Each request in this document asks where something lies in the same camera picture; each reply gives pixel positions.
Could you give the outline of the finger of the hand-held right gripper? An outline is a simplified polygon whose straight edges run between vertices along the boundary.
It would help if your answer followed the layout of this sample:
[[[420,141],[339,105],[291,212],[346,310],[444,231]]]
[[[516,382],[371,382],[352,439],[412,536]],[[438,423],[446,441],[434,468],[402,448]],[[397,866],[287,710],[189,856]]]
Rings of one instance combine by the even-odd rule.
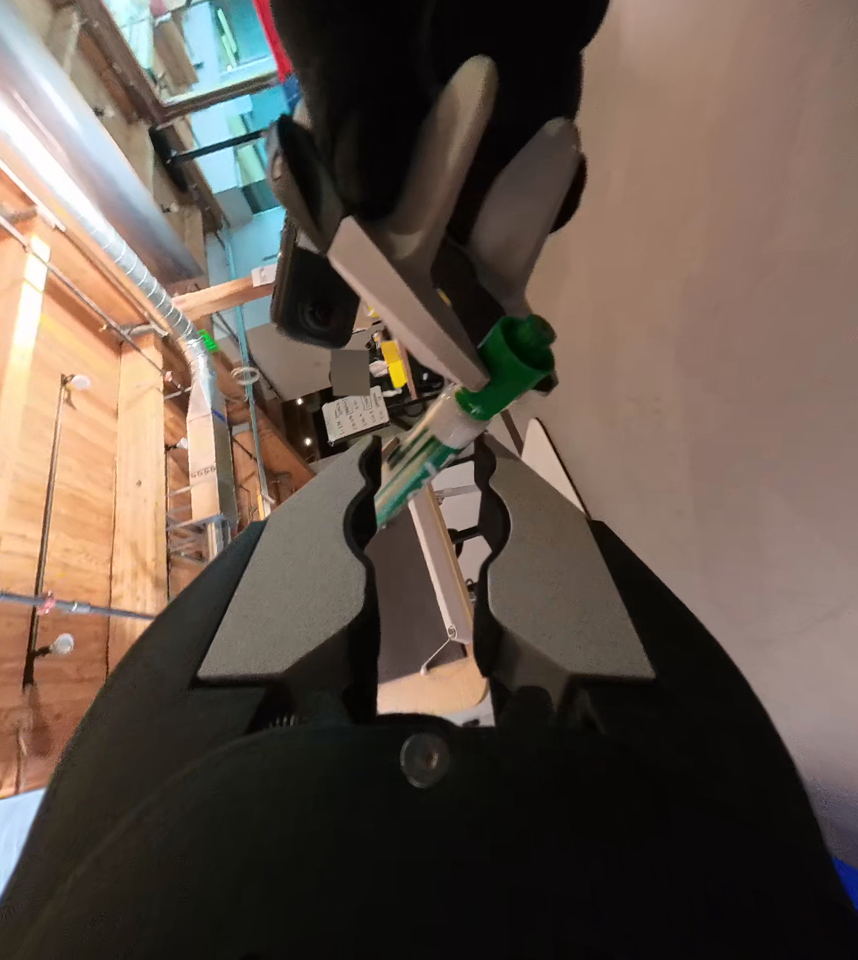
[[[472,391],[487,385],[490,376],[476,349],[427,271],[392,261],[353,217],[340,222],[327,258],[423,366]]]

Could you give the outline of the person's right hand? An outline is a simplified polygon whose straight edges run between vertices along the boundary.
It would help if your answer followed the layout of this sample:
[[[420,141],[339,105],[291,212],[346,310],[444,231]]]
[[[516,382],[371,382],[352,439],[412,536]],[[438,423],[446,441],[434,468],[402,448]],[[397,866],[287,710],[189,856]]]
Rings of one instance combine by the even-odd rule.
[[[582,52],[607,1],[276,1],[274,28],[349,211],[394,209],[436,97],[475,56],[496,66],[493,112],[448,233],[465,244],[495,177],[542,126],[575,120]]]

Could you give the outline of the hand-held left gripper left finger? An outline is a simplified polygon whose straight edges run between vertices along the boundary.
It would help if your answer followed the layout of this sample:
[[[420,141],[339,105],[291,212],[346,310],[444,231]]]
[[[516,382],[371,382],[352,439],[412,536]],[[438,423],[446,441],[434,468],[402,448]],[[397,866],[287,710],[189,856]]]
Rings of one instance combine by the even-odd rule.
[[[380,617],[365,549],[382,443],[334,458],[265,522],[196,677],[291,694],[374,694]]]

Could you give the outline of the green dry-erase marker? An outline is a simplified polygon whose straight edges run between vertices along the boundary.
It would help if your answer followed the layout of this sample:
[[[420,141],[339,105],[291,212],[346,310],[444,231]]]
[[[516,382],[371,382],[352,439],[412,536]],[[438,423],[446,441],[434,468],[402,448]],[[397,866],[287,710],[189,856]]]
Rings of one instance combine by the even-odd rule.
[[[374,498],[383,529],[437,474],[479,438],[512,403],[555,378],[555,330],[542,317],[501,318],[480,346],[489,380],[481,390],[453,384],[384,456]]]

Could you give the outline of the silver ceiling duct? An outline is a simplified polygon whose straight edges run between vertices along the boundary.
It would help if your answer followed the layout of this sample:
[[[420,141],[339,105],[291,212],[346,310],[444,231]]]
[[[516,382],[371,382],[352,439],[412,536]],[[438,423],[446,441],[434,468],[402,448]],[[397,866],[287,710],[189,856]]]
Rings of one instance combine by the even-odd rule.
[[[212,355],[166,289],[193,277],[195,260],[10,2],[0,2],[0,135],[161,315],[191,374],[186,429],[193,521],[235,528],[232,437]]]

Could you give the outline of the white board stand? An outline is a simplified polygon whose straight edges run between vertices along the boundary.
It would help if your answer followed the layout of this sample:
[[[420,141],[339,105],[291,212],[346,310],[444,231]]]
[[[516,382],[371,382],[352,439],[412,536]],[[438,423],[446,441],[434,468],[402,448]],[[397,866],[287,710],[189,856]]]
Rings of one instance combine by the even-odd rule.
[[[585,512],[579,493],[540,419],[532,418],[524,438],[516,439],[514,443],[522,461],[530,469]],[[431,669],[440,665],[444,653],[460,649],[467,656],[473,636],[474,587],[459,564],[459,550],[479,538],[481,533],[475,521],[460,529],[448,527],[442,504],[448,499],[467,498],[479,493],[469,470],[474,466],[474,454],[471,445],[447,464],[440,478],[434,479],[431,486],[409,503],[410,517],[446,630],[445,642],[420,667],[421,677],[429,676]]]

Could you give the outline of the wooden board with black mat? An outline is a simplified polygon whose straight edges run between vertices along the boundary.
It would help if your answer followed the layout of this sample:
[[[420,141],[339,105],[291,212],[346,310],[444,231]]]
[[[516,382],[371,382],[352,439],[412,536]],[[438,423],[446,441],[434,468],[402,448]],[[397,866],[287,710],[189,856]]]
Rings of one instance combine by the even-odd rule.
[[[378,714],[483,724],[491,712],[487,681],[471,648],[450,637],[411,513],[404,510],[375,534],[366,555],[374,566],[381,629]]]

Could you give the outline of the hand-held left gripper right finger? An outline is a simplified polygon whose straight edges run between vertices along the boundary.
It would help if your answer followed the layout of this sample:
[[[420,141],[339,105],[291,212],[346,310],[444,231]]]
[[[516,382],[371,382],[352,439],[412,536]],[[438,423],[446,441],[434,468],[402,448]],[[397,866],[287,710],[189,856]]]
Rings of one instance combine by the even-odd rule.
[[[578,681],[650,684],[655,672],[586,514],[498,442],[475,480],[490,553],[476,588],[474,657],[507,692],[564,702]]]

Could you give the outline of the whiteboard with writing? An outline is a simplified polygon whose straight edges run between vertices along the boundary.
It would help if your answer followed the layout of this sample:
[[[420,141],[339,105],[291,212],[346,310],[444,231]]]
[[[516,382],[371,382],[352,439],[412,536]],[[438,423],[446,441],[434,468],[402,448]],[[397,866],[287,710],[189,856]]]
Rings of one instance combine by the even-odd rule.
[[[328,443],[333,446],[389,424],[386,400],[379,386],[368,393],[333,399],[321,413]]]

